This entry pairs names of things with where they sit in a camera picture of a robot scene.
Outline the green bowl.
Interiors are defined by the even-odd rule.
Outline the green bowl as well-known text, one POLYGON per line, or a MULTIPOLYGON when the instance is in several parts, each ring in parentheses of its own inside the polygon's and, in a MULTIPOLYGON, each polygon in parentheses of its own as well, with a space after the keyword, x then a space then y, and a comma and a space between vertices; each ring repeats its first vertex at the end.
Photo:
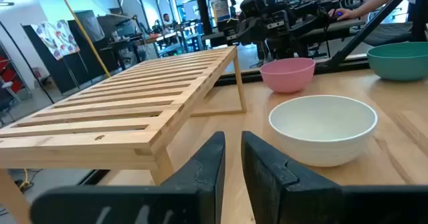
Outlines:
POLYGON ((367 51, 368 64, 386 80, 413 81, 428 77, 428 42, 380 45, 367 51))

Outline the person's hand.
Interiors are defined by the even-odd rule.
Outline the person's hand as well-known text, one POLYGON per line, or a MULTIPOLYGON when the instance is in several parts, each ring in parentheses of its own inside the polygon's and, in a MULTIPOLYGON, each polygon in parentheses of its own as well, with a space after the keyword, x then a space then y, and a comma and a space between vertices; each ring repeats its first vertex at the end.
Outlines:
POLYGON ((359 17, 359 14, 356 10, 351 9, 331 9, 328 12, 330 18, 337 19, 338 21, 346 20, 346 19, 356 19, 359 17))

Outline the black side table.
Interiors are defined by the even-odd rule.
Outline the black side table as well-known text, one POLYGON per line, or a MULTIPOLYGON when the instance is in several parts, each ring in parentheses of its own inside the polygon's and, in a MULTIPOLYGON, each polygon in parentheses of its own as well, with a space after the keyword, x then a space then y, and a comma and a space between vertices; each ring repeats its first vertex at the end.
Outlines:
MULTIPOLYGON (((313 19, 293 25, 290 30, 299 39, 301 44, 314 45, 326 41, 347 37, 356 37, 362 30, 364 21, 358 19, 333 21, 324 33, 325 23, 316 23, 313 19)), ((371 46, 379 46, 390 43, 400 43, 412 39, 411 22, 405 23, 381 23, 376 26, 361 42, 371 46)))

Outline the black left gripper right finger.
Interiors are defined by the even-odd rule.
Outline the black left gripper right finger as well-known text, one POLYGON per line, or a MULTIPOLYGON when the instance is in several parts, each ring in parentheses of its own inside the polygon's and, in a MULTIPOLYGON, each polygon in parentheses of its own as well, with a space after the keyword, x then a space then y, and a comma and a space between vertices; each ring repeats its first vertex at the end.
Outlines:
POLYGON ((428 185, 341 186, 250 131, 241 159, 257 224, 428 224, 428 185))

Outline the white plastic container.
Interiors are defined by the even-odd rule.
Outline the white plastic container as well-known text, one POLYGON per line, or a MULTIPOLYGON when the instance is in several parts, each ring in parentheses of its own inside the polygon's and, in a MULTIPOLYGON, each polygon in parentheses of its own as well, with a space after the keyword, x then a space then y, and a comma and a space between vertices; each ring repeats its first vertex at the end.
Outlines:
POLYGON ((229 19, 229 0, 210 0, 216 22, 229 19))

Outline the person's forearm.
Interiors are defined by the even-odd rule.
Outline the person's forearm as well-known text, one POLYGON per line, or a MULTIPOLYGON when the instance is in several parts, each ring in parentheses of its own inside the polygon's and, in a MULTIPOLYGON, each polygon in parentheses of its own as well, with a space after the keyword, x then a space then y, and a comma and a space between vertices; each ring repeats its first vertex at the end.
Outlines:
POLYGON ((389 0, 368 0, 359 8, 349 11, 347 15, 344 14, 343 17, 348 19, 355 19, 358 17, 362 17, 363 15, 366 15, 371 11, 374 11, 376 8, 380 7, 381 5, 387 3, 388 1, 389 0))

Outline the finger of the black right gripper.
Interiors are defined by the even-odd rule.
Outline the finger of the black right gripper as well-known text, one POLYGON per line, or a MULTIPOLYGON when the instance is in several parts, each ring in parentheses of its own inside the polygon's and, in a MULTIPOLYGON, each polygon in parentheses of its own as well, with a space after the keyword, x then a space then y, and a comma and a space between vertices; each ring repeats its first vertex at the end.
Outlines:
POLYGON ((256 40, 251 39, 251 29, 255 26, 256 18, 240 21, 238 19, 225 19, 217 24, 218 30, 226 38, 227 45, 249 45, 256 40))
POLYGON ((276 11, 265 16, 267 27, 266 40, 268 46, 290 45, 290 24, 286 11, 276 11))

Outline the floral patterned cloth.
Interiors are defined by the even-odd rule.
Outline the floral patterned cloth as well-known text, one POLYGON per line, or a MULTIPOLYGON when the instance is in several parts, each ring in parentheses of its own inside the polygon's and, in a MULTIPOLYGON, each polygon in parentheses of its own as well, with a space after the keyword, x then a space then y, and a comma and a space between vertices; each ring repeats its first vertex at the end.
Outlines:
POLYGON ((37 25, 31 24, 31 28, 56 60, 80 51, 66 20, 43 21, 37 25))

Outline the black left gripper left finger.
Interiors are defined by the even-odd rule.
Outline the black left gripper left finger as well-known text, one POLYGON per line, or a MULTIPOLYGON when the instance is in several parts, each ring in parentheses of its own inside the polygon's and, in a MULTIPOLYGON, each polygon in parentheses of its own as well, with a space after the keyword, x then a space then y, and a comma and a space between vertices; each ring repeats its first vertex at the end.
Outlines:
POLYGON ((215 132, 159 186, 66 186, 39 196, 33 224, 220 224, 225 135, 215 132))

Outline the wooden slatted shelf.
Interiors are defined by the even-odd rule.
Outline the wooden slatted shelf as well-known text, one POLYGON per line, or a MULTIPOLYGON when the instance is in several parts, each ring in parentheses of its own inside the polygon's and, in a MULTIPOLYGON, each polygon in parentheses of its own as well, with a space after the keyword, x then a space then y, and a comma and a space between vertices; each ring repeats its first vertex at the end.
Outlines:
POLYGON ((229 65, 234 46, 141 62, 0 128, 0 205, 30 224, 30 205, 9 169, 174 169, 167 146, 229 65))

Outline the white bowl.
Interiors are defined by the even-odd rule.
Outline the white bowl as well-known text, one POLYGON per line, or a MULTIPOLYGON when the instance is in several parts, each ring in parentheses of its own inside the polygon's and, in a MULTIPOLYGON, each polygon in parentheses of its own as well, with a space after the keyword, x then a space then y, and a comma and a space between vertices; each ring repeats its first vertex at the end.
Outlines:
POLYGON ((379 117, 353 98, 312 95, 282 102, 268 120, 287 155, 306 165, 332 167, 365 151, 379 117))

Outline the pink bowl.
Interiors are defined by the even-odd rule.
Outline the pink bowl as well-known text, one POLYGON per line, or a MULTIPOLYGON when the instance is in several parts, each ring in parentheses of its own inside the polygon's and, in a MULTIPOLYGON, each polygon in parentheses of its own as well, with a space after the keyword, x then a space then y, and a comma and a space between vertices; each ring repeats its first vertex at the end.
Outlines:
POLYGON ((314 76, 316 62, 310 58, 287 58, 264 64, 259 72, 263 82, 279 93, 304 89, 314 76))

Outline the black partition panel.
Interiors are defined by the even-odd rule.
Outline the black partition panel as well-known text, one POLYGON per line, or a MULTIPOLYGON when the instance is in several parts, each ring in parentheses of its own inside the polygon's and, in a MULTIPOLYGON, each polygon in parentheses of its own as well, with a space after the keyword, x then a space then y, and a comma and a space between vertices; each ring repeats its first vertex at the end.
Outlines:
POLYGON ((31 28, 31 24, 22 26, 49 76, 52 77, 61 93, 68 92, 105 74, 102 65, 98 62, 90 44, 84 37, 76 21, 66 21, 70 26, 70 30, 80 51, 78 53, 66 55, 60 60, 56 60, 55 57, 52 56, 48 48, 31 28))

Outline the red storage rack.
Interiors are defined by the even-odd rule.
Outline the red storage rack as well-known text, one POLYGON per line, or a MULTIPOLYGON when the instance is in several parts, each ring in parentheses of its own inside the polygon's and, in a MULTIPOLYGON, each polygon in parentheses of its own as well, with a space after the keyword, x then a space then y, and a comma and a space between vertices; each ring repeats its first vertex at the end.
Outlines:
POLYGON ((7 90, 19 101, 32 97, 31 90, 24 82, 23 76, 17 69, 11 56, 0 41, 0 82, 5 84, 7 90))

